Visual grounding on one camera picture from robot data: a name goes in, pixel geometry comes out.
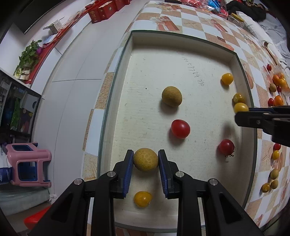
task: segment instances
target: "white wall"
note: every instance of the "white wall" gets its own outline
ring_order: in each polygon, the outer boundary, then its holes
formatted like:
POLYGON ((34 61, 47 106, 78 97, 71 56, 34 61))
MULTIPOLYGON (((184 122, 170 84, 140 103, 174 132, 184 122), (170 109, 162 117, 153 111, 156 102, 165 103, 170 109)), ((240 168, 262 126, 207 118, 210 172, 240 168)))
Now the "white wall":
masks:
POLYGON ((25 50, 32 40, 44 40, 50 35, 50 30, 42 30, 62 17, 68 18, 73 15, 90 0, 66 0, 57 7, 45 14, 36 24, 31 27, 26 34, 13 24, 0 44, 0 67, 8 73, 13 74, 16 66, 19 64, 18 56, 25 50))

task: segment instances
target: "television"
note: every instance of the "television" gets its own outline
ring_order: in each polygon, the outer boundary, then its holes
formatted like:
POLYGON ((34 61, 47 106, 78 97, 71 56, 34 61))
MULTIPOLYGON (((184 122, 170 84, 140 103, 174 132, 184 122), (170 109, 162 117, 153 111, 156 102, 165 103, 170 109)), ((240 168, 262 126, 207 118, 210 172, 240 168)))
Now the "television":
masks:
POLYGON ((65 0, 33 0, 14 23, 25 34, 42 16, 65 0))

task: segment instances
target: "tablecloth pattern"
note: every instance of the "tablecloth pattern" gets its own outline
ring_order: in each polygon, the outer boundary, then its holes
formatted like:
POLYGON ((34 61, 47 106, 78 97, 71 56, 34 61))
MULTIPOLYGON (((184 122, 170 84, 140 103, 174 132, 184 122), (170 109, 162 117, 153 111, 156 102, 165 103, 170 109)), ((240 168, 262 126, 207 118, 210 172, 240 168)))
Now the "tablecloth pattern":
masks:
MULTIPOLYGON (((221 45, 237 53, 250 85, 255 107, 268 107, 270 97, 278 95, 270 93, 268 88, 272 82, 273 72, 268 73, 266 65, 274 68, 274 61, 266 48, 247 31, 237 27, 217 15, 196 9, 190 6, 156 2, 148 2, 137 14, 126 30, 119 47, 115 50, 103 77, 96 105, 89 115, 83 150, 84 166, 83 178, 91 180, 96 178, 97 155, 102 127, 104 109, 110 91, 115 69, 121 52, 132 30, 168 31, 190 35, 215 44, 221 45)), ((271 136, 258 130, 258 150, 255 175, 251 192, 245 210, 255 223, 262 227, 271 220, 286 205, 290 196, 290 161, 289 148, 282 146, 280 158, 271 159, 274 143, 271 136), (279 185, 268 193, 261 192, 261 186, 268 181, 270 171, 278 168, 279 185)))

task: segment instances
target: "silver screw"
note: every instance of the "silver screw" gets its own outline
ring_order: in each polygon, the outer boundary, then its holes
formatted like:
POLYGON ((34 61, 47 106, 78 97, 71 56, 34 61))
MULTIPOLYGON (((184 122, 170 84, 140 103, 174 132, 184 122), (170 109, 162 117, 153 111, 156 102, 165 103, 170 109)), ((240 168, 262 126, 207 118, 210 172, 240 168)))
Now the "silver screw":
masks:
POLYGON ((115 175, 116 175, 116 172, 115 171, 109 171, 107 173, 107 176, 109 176, 109 177, 114 177, 115 175))
POLYGON ((217 184, 218 184, 218 181, 217 181, 216 179, 210 179, 210 180, 209 180, 209 183, 210 183, 211 185, 217 185, 217 184))
POLYGON ((183 173, 182 171, 177 171, 177 172, 175 173, 175 175, 176 175, 177 177, 183 177, 183 176, 184 176, 184 173, 183 173))
POLYGON ((73 183, 74 183, 75 185, 80 185, 82 182, 83 182, 82 179, 75 179, 75 180, 73 181, 73 183))

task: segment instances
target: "red gift box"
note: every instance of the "red gift box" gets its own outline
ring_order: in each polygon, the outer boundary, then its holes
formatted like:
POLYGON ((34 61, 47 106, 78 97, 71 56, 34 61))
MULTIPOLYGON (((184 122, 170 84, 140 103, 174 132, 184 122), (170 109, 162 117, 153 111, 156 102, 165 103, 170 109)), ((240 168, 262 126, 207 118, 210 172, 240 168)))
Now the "red gift box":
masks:
POLYGON ((130 4, 130 0, 123 0, 125 5, 129 5, 130 4))
POLYGON ((125 3, 123 0, 114 0, 114 2, 116 4, 117 11, 120 11, 122 7, 125 6, 125 3))
POLYGON ((102 18, 101 18, 100 14, 99 14, 98 9, 99 9, 98 6, 96 6, 95 8, 90 9, 89 12, 88 12, 90 17, 91 17, 91 19, 92 19, 92 23, 93 24, 102 21, 102 18))
POLYGON ((116 11, 116 5, 114 1, 106 2, 98 8, 102 20, 109 19, 116 11))

